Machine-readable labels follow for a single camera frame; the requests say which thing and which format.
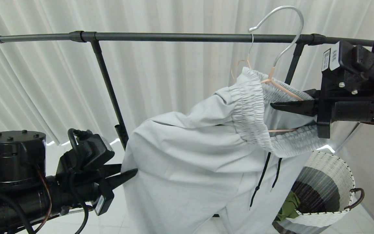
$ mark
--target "black drawstring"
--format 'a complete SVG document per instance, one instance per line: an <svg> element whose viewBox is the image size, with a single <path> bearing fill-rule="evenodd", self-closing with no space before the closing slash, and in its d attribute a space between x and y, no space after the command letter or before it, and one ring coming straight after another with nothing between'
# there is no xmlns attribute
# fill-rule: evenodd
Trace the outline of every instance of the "black drawstring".
<svg viewBox="0 0 374 234"><path fill-rule="evenodd" d="M265 175L265 172L266 172L266 168L268 167L269 158L270 158L270 152L268 153L268 156L266 157L266 162L265 162L264 170L262 171L261 179L259 179L259 183L258 183L257 187L255 188L254 195L252 195L252 199L251 199L251 205L249 207L252 207L252 203L254 202L255 194L259 190L259 187L261 186L262 179L264 178L264 175Z"/></svg>
<svg viewBox="0 0 374 234"><path fill-rule="evenodd" d="M282 158L279 158L279 161L278 161L278 170L276 170L276 177L275 177L275 180L273 181L272 188L275 187L276 181L278 180L278 177L279 177L279 168L281 167L281 161L282 161Z"/></svg>

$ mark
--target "floor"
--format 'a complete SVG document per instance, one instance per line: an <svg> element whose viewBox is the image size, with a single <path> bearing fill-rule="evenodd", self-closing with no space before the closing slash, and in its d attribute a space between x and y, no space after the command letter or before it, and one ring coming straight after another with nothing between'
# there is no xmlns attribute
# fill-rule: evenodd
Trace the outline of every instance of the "floor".
<svg viewBox="0 0 374 234"><path fill-rule="evenodd" d="M117 188L116 197L123 195ZM70 234L80 226L83 214L72 214L69 217L59 217L46 223L40 234ZM126 209L125 199L117 199L109 211L101 216L90 213L89 221L82 234L135 234L132 232ZM271 226L268 234L277 234ZM374 234L374 221L362 206L358 206L344 216L340 221L329 227L323 234ZM220 218L212 218L204 224L198 234L227 234Z"/></svg>

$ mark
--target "red wire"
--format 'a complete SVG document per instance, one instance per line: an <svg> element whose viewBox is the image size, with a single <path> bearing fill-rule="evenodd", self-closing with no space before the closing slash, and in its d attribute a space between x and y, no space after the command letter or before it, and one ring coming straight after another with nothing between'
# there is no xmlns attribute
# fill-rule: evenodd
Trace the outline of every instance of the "red wire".
<svg viewBox="0 0 374 234"><path fill-rule="evenodd" d="M50 217L50 213L52 212L52 195L50 194L50 189L49 189L49 186L47 185L47 182L46 182L46 178L43 176L43 174L40 172L40 170L37 168L37 173L38 175L40 176L40 179L41 181L43 182L43 185L44 187L46 188L47 190L47 194L49 196L49 210L47 211L47 215L46 217L43 219L43 221L40 223L40 225L38 226L38 228L35 230L35 232L38 232L43 226L44 224L47 222L47 220L49 219Z"/></svg>

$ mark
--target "brown handle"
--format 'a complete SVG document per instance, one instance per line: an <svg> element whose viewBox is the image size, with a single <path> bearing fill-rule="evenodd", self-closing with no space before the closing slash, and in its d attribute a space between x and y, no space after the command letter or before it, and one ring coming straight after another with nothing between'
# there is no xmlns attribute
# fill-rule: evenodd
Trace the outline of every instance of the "brown handle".
<svg viewBox="0 0 374 234"><path fill-rule="evenodd" d="M362 188L352 188L350 190L350 192L358 192L358 191L360 191L359 199L355 203L353 203L352 205L346 206L344 209L348 208L348 209L351 210L351 209L355 208L356 206L358 206L363 201L363 199L365 198L365 190L363 190Z"/></svg>

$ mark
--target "woven basket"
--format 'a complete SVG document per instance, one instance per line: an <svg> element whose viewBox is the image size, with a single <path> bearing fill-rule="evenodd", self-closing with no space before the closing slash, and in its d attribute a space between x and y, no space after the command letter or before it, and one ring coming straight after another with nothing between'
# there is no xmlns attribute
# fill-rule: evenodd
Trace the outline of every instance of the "woven basket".
<svg viewBox="0 0 374 234"><path fill-rule="evenodd" d="M332 154L313 152L291 189L301 201L295 219L273 222L280 234L318 234L360 204L349 166ZM355 192L360 198L353 203Z"/></svg>

